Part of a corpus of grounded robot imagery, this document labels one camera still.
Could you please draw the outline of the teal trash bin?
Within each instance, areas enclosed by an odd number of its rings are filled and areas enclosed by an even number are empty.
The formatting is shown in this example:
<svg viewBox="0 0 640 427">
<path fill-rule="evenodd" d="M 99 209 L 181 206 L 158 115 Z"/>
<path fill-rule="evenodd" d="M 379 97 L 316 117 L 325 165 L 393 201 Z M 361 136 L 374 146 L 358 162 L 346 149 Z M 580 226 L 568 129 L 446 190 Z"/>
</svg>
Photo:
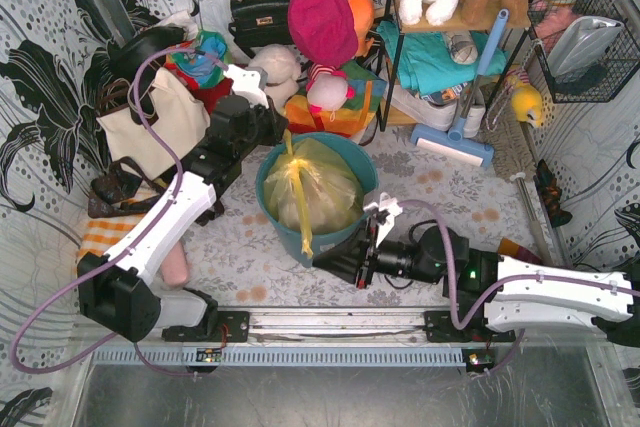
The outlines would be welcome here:
<svg viewBox="0 0 640 427">
<path fill-rule="evenodd" d="M 373 192 L 378 187 L 378 175 L 375 168 L 375 165 L 369 155 L 360 147 L 357 143 L 331 133 L 326 132 L 313 132 L 309 134 L 303 135 L 294 135 L 292 136 L 295 141 L 301 140 L 306 137 L 313 137 L 331 148 L 337 151 L 349 165 L 349 167 L 353 170 L 357 179 L 361 183 L 362 189 L 364 191 L 364 200 L 363 206 L 366 203 L 365 196 L 371 192 Z M 277 235 L 280 238 L 281 243 L 284 245 L 287 253 L 295 258 L 299 263 L 306 267 L 310 267 L 312 265 L 312 260 L 318 254 L 321 254 L 335 245 L 341 243 L 346 240 L 358 227 L 361 220 L 366 217 L 366 213 L 363 211 L 360 219 L 353 225 L 348 228 L 345 228 L 339 232 L 333 234 L 325 234 L 319 235 L 314 238 L 312 242 L 312 246 L 317 249 L 316 254 L 312 256 L 310 260 L 306 260 L 302 257 L 301 254 L 298 253 L 297 248 L 299 247 L 300 237 L 297 233 L 292 232 L 289 229 L 285 229 L 276 224 L 275 219 L 266 211 L 266 207 L 264 205 L 264 201 L 262 200 L 262 188 L 258 186 L 258 183 L 264 179 L 266 175 L 266 170 L 273 165 L 275 162 L 275 157 L 277 154 L 281 153 L 283 150 L 283 141 L 280 145 L 275 147 L 270 154 L 267 156 L 266 160 L 260 166 L 260 169 L 256 178 L 256 195 L 259 202 L 260 207 L 265 212 L 265 215 L 269 219 L 269 221 L 273 224 L 277 231 Z"/>
</svg>

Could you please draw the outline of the yellow trash bag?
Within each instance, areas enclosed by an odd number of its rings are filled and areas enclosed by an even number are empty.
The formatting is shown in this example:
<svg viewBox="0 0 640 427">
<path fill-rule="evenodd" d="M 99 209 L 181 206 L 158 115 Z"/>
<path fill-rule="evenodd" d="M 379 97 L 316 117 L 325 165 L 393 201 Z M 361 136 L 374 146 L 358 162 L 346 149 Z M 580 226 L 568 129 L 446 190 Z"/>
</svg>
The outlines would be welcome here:
<svg viewBox="0 0 640 427">
<path fill-rule="evenodd" d="M 327 144 L 287 131 L 283 150 L 258 183 L 266 211 L 276 224 L 297 233 L 297 251 L 310 260 L 315 237 L 355 224 L 363 214 L 364 191 L 344 158 Z"/>
</svg>

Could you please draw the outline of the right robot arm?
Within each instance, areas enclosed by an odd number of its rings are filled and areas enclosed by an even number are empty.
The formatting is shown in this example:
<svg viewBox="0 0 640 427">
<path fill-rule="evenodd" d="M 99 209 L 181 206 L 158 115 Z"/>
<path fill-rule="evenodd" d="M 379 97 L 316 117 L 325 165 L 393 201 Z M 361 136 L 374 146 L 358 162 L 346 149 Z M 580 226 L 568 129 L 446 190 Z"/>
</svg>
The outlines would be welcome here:
<svg viewBox="0 0 640 427">
<path fill-rule="evenodd" d="M 547 267 L 470 247 L 434 219 L 406 243 L 383 235 L 376 213 L 343 242 L 317 255 L 314 267 L 369 287 L 377 274 L 409 283 L 439 284 L 445 310 L 425 315 L 431 342 L 500 341 L 531 328 L 601 332 L 614 344 L 639 344 L 639 265 L 580 272 Z"/>
</svg>

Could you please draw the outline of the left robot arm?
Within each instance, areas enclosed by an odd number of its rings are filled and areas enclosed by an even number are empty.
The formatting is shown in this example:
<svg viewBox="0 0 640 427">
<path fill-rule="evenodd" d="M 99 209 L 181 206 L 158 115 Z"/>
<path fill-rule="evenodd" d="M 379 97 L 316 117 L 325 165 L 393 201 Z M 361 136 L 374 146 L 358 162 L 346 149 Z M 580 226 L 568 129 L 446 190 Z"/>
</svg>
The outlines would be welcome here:
<svg viewBox="0 0 640 427">
<path fill-rule="evenodd" d="M 220 98 L 204 137 L 186 154 L 181 173 L 124 239 L 78 265 L 81 314 L 139 342 L 159 329 L 168 342 L 206 342 L 225 336 L 217 302 L 190 289 L 155 293 L 161 263 L 192 223 L 205 224 L 215 203 L 240 175 L 257 146 L 278 144 L 287 127 L 271 100 L 253 105 L 240 95 Z"/>
</svg>

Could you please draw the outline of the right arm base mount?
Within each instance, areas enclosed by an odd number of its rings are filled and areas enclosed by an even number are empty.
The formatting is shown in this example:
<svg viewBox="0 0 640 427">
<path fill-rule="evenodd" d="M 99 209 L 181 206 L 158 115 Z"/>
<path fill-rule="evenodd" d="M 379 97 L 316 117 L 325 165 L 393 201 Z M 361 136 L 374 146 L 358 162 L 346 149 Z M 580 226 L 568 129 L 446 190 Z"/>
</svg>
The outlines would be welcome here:
<svg viewBox="0 0 640 427">
<path fill-rule="evenodd" d="M 483 317 L 476 315 L 462 330 L 453 326 L 449 311 L 436 310 L 424 312 L 424 331 L 427 340 L 433 343 L 468 343 L 468 342 L 513 342 L 516 340 L 514 331 L 491 331 Z"/>
</svg>

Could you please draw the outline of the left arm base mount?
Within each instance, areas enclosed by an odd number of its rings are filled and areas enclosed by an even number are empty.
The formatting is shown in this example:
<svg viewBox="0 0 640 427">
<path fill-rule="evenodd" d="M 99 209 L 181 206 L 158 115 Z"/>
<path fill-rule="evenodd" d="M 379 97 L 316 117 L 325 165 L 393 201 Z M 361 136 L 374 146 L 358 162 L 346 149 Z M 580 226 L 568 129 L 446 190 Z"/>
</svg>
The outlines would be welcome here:
<svg viewBox="0 0 640 427">
<path fill-rule="evenodd" d="M 174 343 L 245 343 L 249 321 L 248 311 L 218 311 L 214 322 L 203 319 L 195 327 L 169 327 L 162 330 L 161 338 Z"/>
</svg>

